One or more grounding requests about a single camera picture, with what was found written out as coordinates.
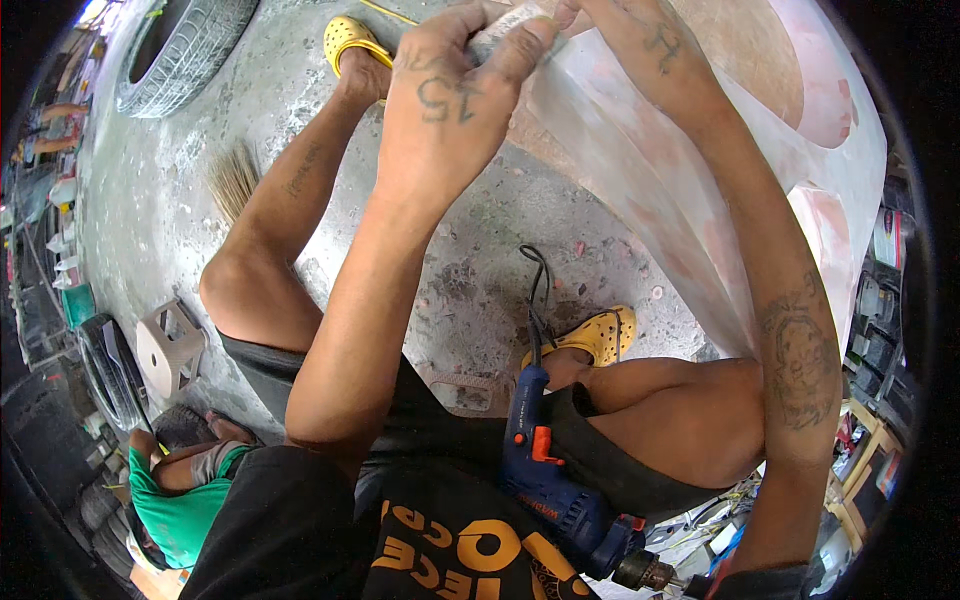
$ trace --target person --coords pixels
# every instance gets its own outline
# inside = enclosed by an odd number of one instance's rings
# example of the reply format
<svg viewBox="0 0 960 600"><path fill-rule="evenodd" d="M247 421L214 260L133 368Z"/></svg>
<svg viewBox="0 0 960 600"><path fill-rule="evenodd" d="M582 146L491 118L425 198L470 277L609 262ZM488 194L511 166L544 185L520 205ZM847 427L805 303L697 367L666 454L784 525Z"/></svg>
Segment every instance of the person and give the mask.
<svg viewBox="0 0 960 600"><path fill-rule="evenodd" d="M162 553L164 568L193 567L233 477L257 444L253 432L227 416L211 410L205 418L217 442L166 456L150 433L130 434L131 530L145 555Z"/></svg>
<svg viewBox="0 0 960 600"><path fill-rule="evenodd" d="M44 123L49 123L57 117L65 117L72 114L87 114L89 110L88 105L77 105L68 102L53 104L43 108L31 108L27 120L27 135L17 146L13 160L26 164L33 162L35 156L76 148L80 143L80 138L77 135L47 139L40 137L42 133L41 127Z"/></svg>
<svg viewBox="0 0 960 600"><path fill-rule="evenodd" d="M556 390L551 451L571 479L651 522L716 495L765 456L751 521L714 598L798 592L831 458L839 352L777 179L665 4L563 0L556 21L517 26L469 70L468 37L505 10L473 2L426 20L400 42L392 77L382 49L368 54L379 48L369 31L343 17L328 28L324 49L341 81L201 278L225 349L264 404L285 410L286 442L245 459L183 598L596 597L540 522L497 488L504 422L447 413L401 352L431 234L503 142L558 26L581 10L636 87L697 144L728 200L764 367L610 364L598 322L587 322L543 358ZM341 48L340 36L365 42ZM376 184L324 314L289 264L324 214L353 129L384 97ZM632 313L614 311L626 340Z"/></svg>

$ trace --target plastic stool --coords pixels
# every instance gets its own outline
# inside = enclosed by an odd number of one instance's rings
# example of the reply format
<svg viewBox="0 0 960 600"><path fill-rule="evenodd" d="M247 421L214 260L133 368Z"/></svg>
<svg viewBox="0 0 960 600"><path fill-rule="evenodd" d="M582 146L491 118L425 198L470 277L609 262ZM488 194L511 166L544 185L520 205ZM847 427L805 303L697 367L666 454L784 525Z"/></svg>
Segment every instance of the plastic stool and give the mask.
<svg viewBox="0 0 960 600"><path fill-rule="evenodd" d="M136 324L136 357L160 395L168 398L197 378L206 332L170 300Z"/></svg>

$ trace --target broom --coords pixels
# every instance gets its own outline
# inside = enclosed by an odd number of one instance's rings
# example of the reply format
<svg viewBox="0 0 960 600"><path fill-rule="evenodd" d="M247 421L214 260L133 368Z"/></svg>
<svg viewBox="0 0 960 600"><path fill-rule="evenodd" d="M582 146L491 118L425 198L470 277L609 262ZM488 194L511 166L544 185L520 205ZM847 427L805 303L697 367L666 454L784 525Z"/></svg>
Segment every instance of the broom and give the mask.
<svg viewBox="0 0 960 600"><path fill-rule="evenodd" d="M206 164L204 175L213 202L232 226L260 181L247 144L237 141L229 150L215 153Z"/></svg>

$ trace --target power drill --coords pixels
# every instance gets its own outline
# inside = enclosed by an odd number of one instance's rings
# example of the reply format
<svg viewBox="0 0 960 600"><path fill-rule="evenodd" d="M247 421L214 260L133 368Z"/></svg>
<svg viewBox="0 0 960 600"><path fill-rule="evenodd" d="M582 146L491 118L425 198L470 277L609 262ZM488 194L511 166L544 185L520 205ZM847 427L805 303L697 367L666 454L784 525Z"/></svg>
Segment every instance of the power drill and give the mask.
<svg viewBox="0 0 960 600"><path fill-rule="evenodd" d="M631 589L663 589L676 582L673 566L643 550L644 520L616 513L598 490L570 481L564 461L550 456L549 398L543 391L550 377L540 366L540 346L549 327L534 309L540 277L546 273L546 304L550 273L543 256L532 246L520 246L524 256L539 263L528 299L527 325L532 346L530 365L520 372L510 405L503 440L500 487L516 498L547 528L577 572L613 580Z"/></svg>

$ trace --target yellow wire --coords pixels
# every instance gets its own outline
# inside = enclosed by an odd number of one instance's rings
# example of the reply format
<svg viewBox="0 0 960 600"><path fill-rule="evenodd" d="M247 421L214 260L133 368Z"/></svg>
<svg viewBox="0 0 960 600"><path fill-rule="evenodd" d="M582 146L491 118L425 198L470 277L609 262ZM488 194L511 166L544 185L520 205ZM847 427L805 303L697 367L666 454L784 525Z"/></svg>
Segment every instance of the yellow wire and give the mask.
<svg viewBox="0 0 960 600"><path fill-rule="evenodd" d="M366 4L367 6L369 6L369 7L372 8L372 9L374 9L375 11L380 11L380 12L383 12L384 14L387 14L387 15L393 17L393 18L400 19L401 21L403 21L404 23L406 23L406 24L408 24L408 25L414 25L414 26L419 25L419 23L418 23L417 21L415 21L415 20L413 20L413 19L409 19L409 18L403 16L402 14L399 14L398 12L393 12L393 11L390 11L390 10L388 10L388 9L385 9L385 8L383 8L383 7L380 6L380 5L374 4L374 3L371 2L370 0L360 0L360 2L362 2L363 4Z"/></svg>

